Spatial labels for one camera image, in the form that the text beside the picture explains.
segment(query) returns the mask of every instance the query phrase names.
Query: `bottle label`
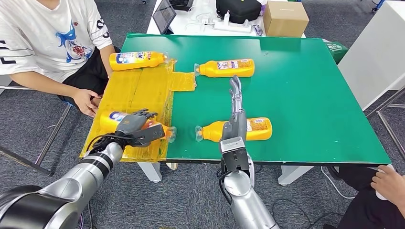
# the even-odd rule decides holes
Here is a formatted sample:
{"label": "bottle label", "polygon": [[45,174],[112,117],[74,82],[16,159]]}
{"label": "bottle label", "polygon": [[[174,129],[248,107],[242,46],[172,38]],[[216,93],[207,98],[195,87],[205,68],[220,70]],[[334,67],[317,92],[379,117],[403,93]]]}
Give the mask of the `bottle label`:
{"label": "bottle label", "polygon": [[135,63],[146,58],[150,60],[150,52],[117,53],[117,63]]}
{"label": "bottle label", "polygon": [[230,68],[248,68],[250,62],[248,59],[235,60],[235,61],[218,61],[217,67],[219,70]]}
{"label": "bottle label", "polygon": [[128,115],[128,114],[127,114],[127,113],[124,113],[124,112],[114,111],[114,112],[111,112],[109,118],[112,119],[112,120],[114,120],[114,121],[116,121],[116,122],[121,122],[122,119],[123,119],[125,116],[127,116],[127,115]]}
{"label": "bottle label", "polygon": [[248,119],[247,120],[247,131],[255,130],[267,130],[267,124],[262,118],[258,119]]}

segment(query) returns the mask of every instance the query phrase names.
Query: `silver robotic arm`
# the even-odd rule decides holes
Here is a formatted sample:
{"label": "silver robotic arm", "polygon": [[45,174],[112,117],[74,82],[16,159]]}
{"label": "silver robotic arm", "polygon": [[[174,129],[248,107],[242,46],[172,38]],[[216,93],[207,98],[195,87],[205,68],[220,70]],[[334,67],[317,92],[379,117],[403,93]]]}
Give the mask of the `silver robotic arm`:
{"label": "silver robotic arm", "polygon": [[235,221],[242,229],[279,229],[262,199],[255,192],[255,169],[245,147],[247,120],[242,108],[239,78],[231,80],[232,115],[222,131],[219,185],[231,205]]}
{"label": "silver robotic arm", "polygon": [[18,187],[1,195],[0,229],[74,229],[125,146],[147,146],[164,136],[161,125],[141,130],[154,115],[147,109],[127,115],[114,133],[101,135],[76,166],[47,187]]}

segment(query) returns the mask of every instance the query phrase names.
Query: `green tabletop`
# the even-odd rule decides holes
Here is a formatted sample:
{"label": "green tabletop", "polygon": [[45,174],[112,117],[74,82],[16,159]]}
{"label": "green tabletop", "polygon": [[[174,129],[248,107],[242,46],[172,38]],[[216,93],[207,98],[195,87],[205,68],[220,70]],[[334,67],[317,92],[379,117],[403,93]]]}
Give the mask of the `green tabletop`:
{"label": "green tabletop", "polygon": [[[273,135],[249,141],[255,162],[286,165],[389,164],[380,141],[321,39],[128,34],[123,52],[168,51],[175,71],[194,63],[251,58],[256,70],[241,78],[248,118],[268,117]],[[195,126],[231,114],[229,78],[198,76],[193,92],[175,92],[177,139],[167,160],[216,163],[218,143],[195,141]]]}

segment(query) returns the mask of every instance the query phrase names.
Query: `detergent bottle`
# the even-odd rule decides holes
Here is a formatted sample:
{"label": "detergent bottle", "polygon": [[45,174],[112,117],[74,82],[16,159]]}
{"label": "detergent bottle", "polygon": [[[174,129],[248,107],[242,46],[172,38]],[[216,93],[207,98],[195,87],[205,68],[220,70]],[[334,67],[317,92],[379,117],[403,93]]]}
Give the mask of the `detergent bottle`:
{"label": "detergent bottle", "polygon": [[255,73],[255,62],[252,59],[231,61],[208,61],[205,64],[194,65],[194,75],[208,77],[251,77]]}
{"label": "detergent bottle", "polygon": [[134,68],[156,67],[161,63],[169,63],[169,53],[160,52],[123,52],[110,55],[110,66],[113,71]]}
{"label": "detergent bottle", "polygon": [[[217,121],[208,126],[195,127],[195,140],[197,142],[203,139],[219,142],[222,137],[222,128],[225,121]],[[247,141],[267,140],[273,133],[273,127],[268,118],[248,118],[247,119]]]}
{"label": "detergent bottle", "polygon": [[[107,131],[114,132],[119,122],[121,122],[122,119],[127,115],[129,114],[119,111],[104,111],[100,117],[100,126]],[[177,128],[174,126],[167,127],[155,120],[148,119],[146,120],[146,123],[144,124],[142,129],[146,129],[155,125],[162,125],[163,127],[165,136],[162,137],[161,139],[166,139],[170,143],[174,142],[177,134]]]}

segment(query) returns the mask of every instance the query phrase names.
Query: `bottle cap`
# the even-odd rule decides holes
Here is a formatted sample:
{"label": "bottle cap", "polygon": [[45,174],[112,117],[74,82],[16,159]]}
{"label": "bottle cap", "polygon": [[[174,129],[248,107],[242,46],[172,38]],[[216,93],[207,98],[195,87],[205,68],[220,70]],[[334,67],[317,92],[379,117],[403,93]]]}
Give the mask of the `bottle cap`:
{"label": "bottle cap", "polygon": [[196,126],[195,127],[195,140],[197,142],[200,142],[204,139],[203,137],[203,128],[201,126]]}
{"label": "bottle cap", "polygon": [[166,140],[169,143],[173,143],[174,140],[176,140],[176,136],[177,136],[177,128],[175,126],[169,127],[167,130]]}
{"label": "bottle cap", "polygon": [[197,76],[199,76],[200,75],[200,65],[199,64],[197,64],[197,63],[195,63],[194,64],[194,77],[197,77]]}
{"label": "bottle cap", "polygon": [[164,59],[164,62],[165,62],[166,64],[169,64],[169,62],[170,62],[169,52],[165,52],[165,53],[164,53],[163,59]]}

